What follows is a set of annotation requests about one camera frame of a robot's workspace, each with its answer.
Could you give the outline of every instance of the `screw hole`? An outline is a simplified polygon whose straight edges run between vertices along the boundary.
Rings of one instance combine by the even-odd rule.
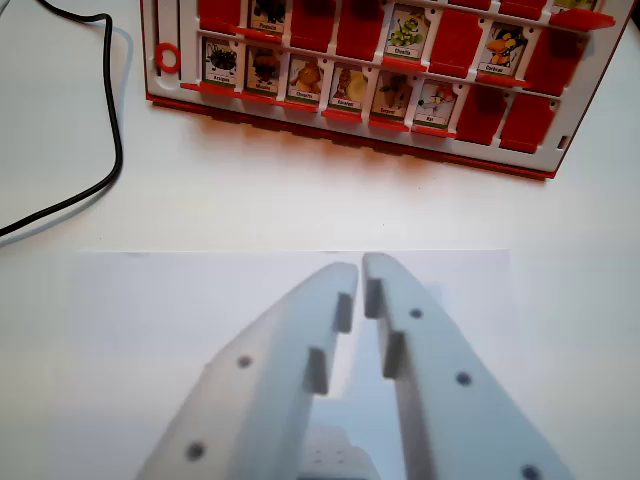
[[[243,355],[238,358],[238,366],[240,368],[247,368],[253,363],[253,359],[248,355]]]
[[[204,456],[205,450],[206,449],[201,442],[193,442],[187,447],[187,459],[191,462],[196,462]]]
[[[467,372],[460,372],[458,373],[458,375],[456,375],[456,381],[460,385],[468,387],[469,385],[471,385],[471,375],[469,375]]]
[[[540,470],[533,465],[525,465],[522,467],[522,477],[527,480],[540,480],[542,478],[542,474],[540,473]]]

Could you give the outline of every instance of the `white table surface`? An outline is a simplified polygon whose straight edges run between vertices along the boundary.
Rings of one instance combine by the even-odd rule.
[[[107,10],[120,29],[112,65],[125,167],[114,188],[79,214],[3,240],[0,271],[20,262],[37,272],[39,255],[78,250],[510,249],[527,338],[546,348],[545,374],[523,382],[544,389],[547,400],[528,413],[578,478],[637,478],[635,26],[557,178],[543,183],[153,107],[144,98],[138,2],[57,4]],[[111,168],[102,33],[32,0],[12,0],[0,17],[0,224]],[[34,301],[28,285],[4,291]],[[55,318],[36,320],[36,328],[37,321],[52,328]],[[28,462],[28,445],[15,455]]]

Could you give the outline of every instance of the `red plastic edge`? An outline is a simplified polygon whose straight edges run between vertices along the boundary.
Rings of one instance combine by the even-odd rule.
[[[223,87],[221,85],[213,85],[207,82],[201,82],[199,84],[181,83],[180,87],[184,88],[185,90],[193,90],[201,93],[210,93],[213,95],[221,95],[224,97],[240,98],[240,99],[250,100],[253,102],[277,105],[279,107],[290,108],[292,110],[301,110],[305,112],[318,111],[317,106],[305,105],[303,103],[291,102],[288,100],[279,102],[275,98],[268,97],[266,95],[260,95],[258,93],[251,93],[251,92],[236,92],[232,87]]]
[[[504,165],[501,163],[489,162],[486,160],[462,157],[460,155],[451,155],[434,150],[412,147],[409,145],[399,145],[392,142],[386,142],[384,140],[374,140],[365,137],[354,137],[353,135],[349,135],[347,133],[333,132],[330,130],[323,130],[306,125],[299,125],[295,123],[283,122],[280,120],[272,120],[270,118],[257,117],[255,115],[247,113],[231,112],[229,110],[224,110],[221,108],[208,107],[195,103],[158,97],[156,95],[150,94],[149,92],[147,92],[147,100],[162,107],[176,108],[178,110],[207,115],[221,120],[251,123],[257,127],[270,129],[286,129],[287,131],[290,131],[297,135],[303,135],[311,138],[322,137],[335,141],[337,143],[352,144],[356,146],[363,145],[377,150],[380,150],[382,148],[384,150],[393,151],[400,154],[412,155],[418,158],[468,165],[492,172],[518,175],[520,177],[531,178],[534,180],[544,180],[547,178],[554,178],[556,176],[556,172],[543,172],[540,170],[533,170],[524,167],[515,167],[512,165]]]
[[[243,100],[250,100],[252,102],[257,102],[257,103],[266,103],[269,105],[275,105],[276,103],[275,97],[270,97],[268,95],[260,95],[259,93],[235,92],[234,96],[236,98],[241,98]]]
[[[236,27],[235,25],[231,25],[229,28],[233,33],[244,35],[245,38],[250,38],[252,40],[268,43],[282,43],[282,36],[280,35],[273,35],[271,33],[261,32],[260,30],[254,30],[252,28]]]
[[[489,10],[491,0],[449,0],[451,5],[460,5],[461,7],[477,8],[478,10]]]
[[[466,78],[482,37],[479,20],[471,13],[443,12],[431,52],[429,72]]]
[[[164,52],[169,50],[173,52],[176,56],[176,63],[169,67],[166,63],[164,63]],[[182,56],[180,55],[180,50],[172,43],[159,43],[156,47],[156,65],[160,70],[167,73],[178,73],[180,71],[180,66],[182,65]]]
[[[504,124],[500,148],[536,153],[555,116],[551,103],[544,97],[518,95]]]
[[[427,67],[418,60],[403,60],[401,58],[383,57],[382,64],[393,68],[404,68],[405,70],[415,70],[416,72],[426,72]]]
[[[551,15],[549,24],[589,32],[600,28],[613,27],[616,21],[612,16],[605,15],[604,13],[592,12],[591,10],[584,10],[582,8],[573,8]]]
[[[387,130],[395,130],[396,132],[409,131],[409,127],[407,127],[401,120],[391,120],[389,118],[382,118],[376,115],[371,115],[369,117],[369,126],[386,128]]]
[[[317,112],[318,107],[314,105],[307,105],[299,102],[292,102],[290,100],[285,100],[283,102],[275,101],[274,105],[279,105],[283,108],[290,108],[292,110],[300,110],[302,112]]]
[[[500,13],[529,20],[540,20],[546,3],[547,0],[502,0]]]
[[[342,110],[338,110],[337,108],[327,108],[321,114],[325,118],[333,118],[336,120],[344,120],[345,122],[351,123],[362,123],[362,114],[355,112],[345,112]]]
[[[233,33],[231,27],[240,23],[240,7],[239,0],[200,0],[200,28]]]
[[[343,0],[336,53],[371,61],[380,39],[384,10],[379,0]]]
[[[450,132],[446,128],[425,127],[424,125],[414,125],[411,130],[416,133],[443,138],[456,138],[457,135],[455,132]]]
[[[293,0],[291,46],[326,52],[335,12],[335,0]]]
[[[504,75],[492,75],[490,73],[478,72],[476,82],[486,83],[487,85],[496,85],[497,87],[522,87],[529,88],[531,82],[526,80],[518,80],[513,77],[505,77]]]

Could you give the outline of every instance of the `white plastic frame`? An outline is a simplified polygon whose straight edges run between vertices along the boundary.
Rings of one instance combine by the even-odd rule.
[[[249,2],[251,0],[241,0],[241,24],[246,26]],[[161,8],[156,7],[156,2],[161,4]],[[516,72],[516,78],[522,79],[524,72],[528,66],[531,54],[535,49],[535,44],[539,37],[541,27],[548,25],[550,12],[549,7],[553,0],[549,0],[543,11],[543,15],[539,21],[531,21],[519,17],[513,17],[498,13],[500,2],[493,1],[488,11],[480,11],[466,7],[458,7],[449,5],[446,1],[428,1],[428,0],[407,0],[402,2],[389,1],[385,6],[385,17],[381,29],[380,40],[376,53],[371,62],[342,57],[335,54],[337,44],[337,26],[339,22],[339,14],[341,10],[341,0],[336,2],[336,14],[334,18],[334,28],[327,53],[319,53],[301,48],[290,46],[291,38],[291,11],[293,8],[293,0],[287,1],[287,17],[285,21],[284,33],[282,35],[282,44],[274,45],[261,43],[252,39],[245,38],[243,35],[228,35],[218,32],[204,31],[200,29],[200,20],[198,18],[198,0],[143,0],[142,15],[144,25],[144,45],[145,45],[145,68],[147,78],[147,90],[150,94],[166,97],[173,100],[179,100],[194,104],[201,104],[210,107],[231,110],[234,112],[256,115],[259,117],[270,118],[283,122],[300,124],[315,127],[324,130],[330,130],[350,135],[356,135],[364,138],[382,140],[386,142],[396,143],[400,145],[408,145],[419,149],[434,150],[449,155],[461,157],[475,158],[490,162],[502,163],[515,167],[523,167],[527,169],[538,170],[542,172],[554,172],[566,151],[566,145],[569,142],[567,138],[572,139],[577,127],[585,113],[585,110],[593,96],[595,89],[603,75],[603,72],[609,62],[613,50],[622,33],[622,29],[628,18],[629,11],[633,5],[633,0],[617,0],[615,2],[604,2],[599,7],[602,13],[611,15],[617,21],[616,25],[610,28],[596,30],[585,34],[588,38],[582,61],[578,65],[575,72],[575,78],[580,78],[580,82],[572,82],[565,88],[563,94],[556,98],[549,95],[537,94],[534,92],[526,92],[529,95],[539,95],[556,100],[556,115],[554,121],[547,132],[544,142],[539,145],[535,154],[527,154],[500,148],[500,135],[502,125],[495,133],[491,145],[480,145],[476,143],[464,142],[453,138],[440,138],[431,135],[419,134],[416,132],[400,132],[394,130],[386,130],[381,128],[373,128],[368,124],[369,111],[371,101],[373,99],[374,88],[377,82],[377,76],[380,69],[399,71],[406,73],[410,78],[416,77],[414,81],[414,90],[425,79],[447,81],[454,84],[462,84],[465,86],[464,93],[468,90],[468,85],[472,84],[476,78],[476,67],[479,62],[480,52],[486,43],[490,26],[493,21],[502,23],[522,25],[525,27],[525,34],[528,36],[528,44],[525,49],[523,58]],[[480,46],[476,52],[474,62],[469,69],[469,74],[465,79],[449,77],[446,75],[437,75],[432,73],[404,71],[402,69],[387,68],[382,66],[383,52],[386,36],[388,34],[391,13],[395,3],[404,5],[418,5],[426,9],[436,9],[436,15],[431,24],[430,34],[428,35],[421,62],[428,66],[435,31],[437,31],[439,17],[443,9],[454,9],[459,11],[468,11],[485,19],[481,24],[483,28],[483,36]],[[177,9],[179,8],[179,28],[176,18]],[[169,42],[179,46],[182,58],[182,67],[177,74],[167,74],[161,72],[158,75],[158,69],[155,62],[155,38],[156,28],[158,27],[159,42]],[[533,28],[534,32],[529,33],[528,29]],[[310,57],[317,57],[319,65],[324,69],[323,91],[320,97],[320,105],[317,112],[302,112],[290,110],[275,105],[264,105],[247,99],[229,98],[213,94],[202,94],[197,91],[187,90],[181,87],[181,83],[198,84],[201,80],[201,37],[207,36],[214,39],[222,39],[234,45],[237,42],[237,78],[238,84],[235,88],[236,92],[242,92],[245,82],[245,45],[261,45],[267,48],[273,48],[282,52],[282,64],[280,69],[279,94],[277,99],[282,100],[286,94],[286,82],[288,77],[288,58],[289,55],[299,54]],[[333,66],[336,62],[358,65],[363,68],[365,75],[368,77],[369,90],[363,104],[362,123],[355,124],[344,122],[336,119],[327,119],[322,116],[322,112],[327,108],[328,89],[327,82],[330,82],[333,76]],[[509,102],[513,101],[515,94],[523,92],[520,87],[505,89],[509,91]],[[462,108],[461,98],[459,100],[458,111],[452,116],[449,130],[455,131],[455,125]],[[505,112],[502,124],[504,124],[508,110]],[[405,125],[409,128],[413,123],[413,115],[415,114],[415,106],[409,105],[405,118]]]

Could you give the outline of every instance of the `black cable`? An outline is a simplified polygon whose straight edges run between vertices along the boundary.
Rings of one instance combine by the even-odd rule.
[[[116,116],[116,107],[113,102],[113,91],[111,90],[111,34],[113,32],[113,20],[106,13],[99,13],[97,15],[88,16],[76,15],[75,13],[67,12],[58,7],[54,7],[45,0],[36,1],[51,13],[54,13],[68,20],[72,20],[74,22],[93,23],[101,20],[104,20],[106,22],[104,30],[104,48],[102,51],[102,76],[104,80],[104,92],[107,97],[107,109],[109,110],[109,122],[111,123],[111,131],[113,132],[113,143],[116,151],[116,159],[113,164],[113,169],[109,172],[109,174],[94,186],[87,188],[85,191],[80,192],[73,197],[67,198],[60,203],[47,207],[43,210],[40,210],[39,212],[33,213],[28,217],[23,218],[22,220],[18,220],[11,225],[1,228],[0,237],[15,232],[16,230],[19,230],[20,228],[25,227],[30,223],[47,217],[53,213],[59,212],[60,210],[64,210],[65,208],[75,205],[76,203],[81,202],[82,200],[89,198],[92,195],[95,195],[100,190],[114,183],[118,179],[118,176],[122,171],[122,141],[120,139],[120,131],[118,130],[118,118]]]

